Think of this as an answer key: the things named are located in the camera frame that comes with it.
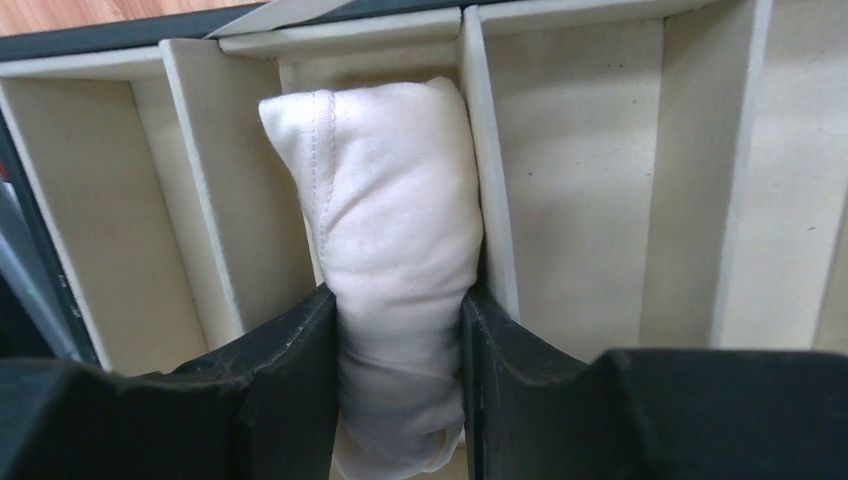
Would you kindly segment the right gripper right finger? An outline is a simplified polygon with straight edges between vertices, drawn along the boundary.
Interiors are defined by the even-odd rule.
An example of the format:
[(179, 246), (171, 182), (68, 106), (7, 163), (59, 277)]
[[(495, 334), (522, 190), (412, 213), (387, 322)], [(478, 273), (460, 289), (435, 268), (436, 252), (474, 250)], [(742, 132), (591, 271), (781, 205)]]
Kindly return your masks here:
[(473, 479), (843, 479), (847, 359), (821, 352), (613, 349), (585, 363), (462, 303)]

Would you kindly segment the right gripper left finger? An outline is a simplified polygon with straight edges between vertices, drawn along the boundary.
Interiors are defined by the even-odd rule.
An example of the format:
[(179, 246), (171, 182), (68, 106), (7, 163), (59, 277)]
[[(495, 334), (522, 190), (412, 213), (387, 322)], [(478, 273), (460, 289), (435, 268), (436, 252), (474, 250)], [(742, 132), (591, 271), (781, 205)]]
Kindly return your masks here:
[(1, 364), (5, 479), (326, 479), (336, 433), (336, 306), (285, 314), (168, 374)]

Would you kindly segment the cream boxer underwear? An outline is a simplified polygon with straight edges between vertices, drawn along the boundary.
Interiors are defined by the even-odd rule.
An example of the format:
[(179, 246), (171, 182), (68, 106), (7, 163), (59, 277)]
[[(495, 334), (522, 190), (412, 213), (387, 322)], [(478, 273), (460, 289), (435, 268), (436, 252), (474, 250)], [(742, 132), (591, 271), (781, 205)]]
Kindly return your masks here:
[(347, 479), (408, 479), (464, 426), (460, 310), (483, 239), (465, 102), (437, 77), (262, 100), (335, 295)]

